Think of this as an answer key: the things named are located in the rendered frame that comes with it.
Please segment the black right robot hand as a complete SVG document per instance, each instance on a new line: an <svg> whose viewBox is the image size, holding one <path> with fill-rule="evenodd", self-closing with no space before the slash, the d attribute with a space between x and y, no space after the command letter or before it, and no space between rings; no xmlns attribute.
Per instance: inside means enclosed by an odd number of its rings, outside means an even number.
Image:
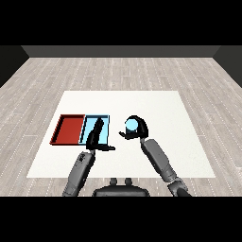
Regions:
<svg viewBox="0 0 242 242"><path fill-rule="evenodd" d="M138 122L138 128L135 133L126 133L126 132L120 131L119 134L122 137L124 137L127 140L134 139L134 138L145 139L148 137L147 123L145 122L145 120L143 118L141 118L137 115L132 115L128 119L135 119Z"/></svg>

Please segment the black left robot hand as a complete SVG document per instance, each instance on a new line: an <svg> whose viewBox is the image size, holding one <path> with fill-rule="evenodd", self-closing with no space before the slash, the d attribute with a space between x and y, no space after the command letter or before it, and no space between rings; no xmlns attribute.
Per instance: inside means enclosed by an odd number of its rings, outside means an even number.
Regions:
<svg viewBox="0 0 242 242"><path fill-rule="evenodd" d="M115 150L115 147L111 147L108 145L99 143L99 136L102 131L102 127L104 125L104 121L98 117L93 129L90 131L87 140L86 140L86 148L89 150L101 150L101 151L110 151Z"/></svg>

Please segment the dark grey robot body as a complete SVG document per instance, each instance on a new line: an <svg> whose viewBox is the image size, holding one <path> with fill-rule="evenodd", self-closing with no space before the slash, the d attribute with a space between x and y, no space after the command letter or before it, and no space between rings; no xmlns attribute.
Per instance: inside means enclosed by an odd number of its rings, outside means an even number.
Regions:
<svg viewBox="0 0 242 242"><path fill-rule="evenodd" d="M93 192L94 197L149 197L149 192L132 184L131 178L125 178L124 185L117 184L117 178L111 178L110 184Z"/></svg>

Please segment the light blue shallow open box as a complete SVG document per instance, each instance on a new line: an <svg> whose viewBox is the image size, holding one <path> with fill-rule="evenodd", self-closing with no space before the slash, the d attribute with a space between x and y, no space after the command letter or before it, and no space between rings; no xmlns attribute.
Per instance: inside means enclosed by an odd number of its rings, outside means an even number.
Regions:
<svg viewBox="0 0 242 242"><path fill-rule="evenodd" d="M104 125L102 126L102 130L99 135L98 143L100 145L108 144L110 117L107 114L87 114L84 118L84 123L82 125L81 132L79 135L78 143L81 146L86 145L89 133L94 129L96 120L98 118L101 118L104 122Z"/></svg>

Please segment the small blue can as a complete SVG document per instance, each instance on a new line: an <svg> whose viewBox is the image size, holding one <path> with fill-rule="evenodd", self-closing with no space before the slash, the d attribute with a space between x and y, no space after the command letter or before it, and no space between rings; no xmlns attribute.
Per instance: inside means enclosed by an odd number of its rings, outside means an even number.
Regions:
<svg viewBox="0 0 242 242"><path fill-rule="evenodd" d="M138 122L135 119L128 119L126 121L126 133L135 133L138 128Z"/></svg>

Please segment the red shallow open box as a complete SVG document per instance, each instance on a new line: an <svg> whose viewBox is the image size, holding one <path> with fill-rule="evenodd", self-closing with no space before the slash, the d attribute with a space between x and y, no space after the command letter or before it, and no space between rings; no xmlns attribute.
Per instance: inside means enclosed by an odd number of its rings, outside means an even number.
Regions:
<svg viewBox="0 0 242 242"><path fill-rule="evenodd" d="M50 140L52 146L78 146L84 114L62 114Z"/></svg>

